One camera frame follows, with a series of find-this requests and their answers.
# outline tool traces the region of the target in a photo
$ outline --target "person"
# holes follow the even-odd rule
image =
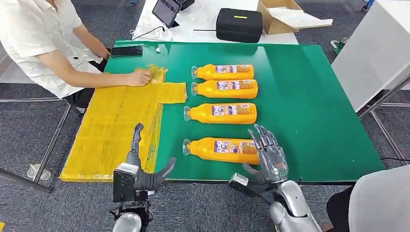
[[[371,173],[333,195],[328,232],[407,232],[410,228],[410,165]]]
[[[73,46],[74,37],[88,49]],[[79,108],[87,108],[94,88],[150,81],[148,70],[102,73],[111,54],[70,0],[1,0],[0,41],[31,80]]]

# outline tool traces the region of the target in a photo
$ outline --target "robotic arm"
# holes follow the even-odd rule
[[[280,147],[274,135],[263,126],[255,124],[259,136],[248,130],[255,146],[261,170],[253,169],[244,163],[244,169],[255,176],[260,184],[267,184],[267,190],[273,190],[274,201],[270,203],[261,193],[248,186],[249,180],[235,173],[229,181],[229,186],[250,197],[260,197],[270,204],[269,214],[279,232],[321,232],[321,229],[307,205],[305,197],[292,180],[288,180],[288,165],[283,148]]]
[[[113,232],[146,231],[148,223],[152,221],[148,191],[156,190],[175,166],[175,158],[170,158],[158,173],[147,174],[142,170],[138,144],[143,128],[141,123],[135,126],[126,161],[114,170],[113,198],[119,204],[110,211],[116,220]]]

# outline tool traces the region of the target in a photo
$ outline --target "black case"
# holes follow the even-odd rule
[[[216,31],[217,38],[243,43],[257,43],[262,35],[262,14],[222,8],[219,11]]]
[[[178,0],[182,4],[181,10],[185,10],[187,7],[191,6],[195,0]]]

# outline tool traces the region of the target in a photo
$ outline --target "yellow sheet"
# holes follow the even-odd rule
[[[140,159],[153,172],[161,130],[162,103],[183,103],[186,83],[164,83],[164,68],[151,65],[151,83],[144,87],[96,89],[71,152],[62,181],[112,181],[113,170],[125,161],[135,125],[141,122]]]

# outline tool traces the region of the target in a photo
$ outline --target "orange bottle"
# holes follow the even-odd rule
[[[253,79],[253,66],[250,64],[242,65],[212,65],[207,64],[191,69],[192,78],[204,80],[243,80]]]
[[[202,123],[253,124],[256,121],[256,105],[252,103],[202,104],[184,107],[184,119]]]
[[[256,80],[232,80],[215,81],[209,80],[204,83],[191,84],[192,95],[204,95],[207,98],[240,98],[254,99],[258,95],[258,83]]]
[[[203,138],[198,141],[185,139],[182,153],[196,155],[204,160],[259,164],[258,151],[253,140]]]

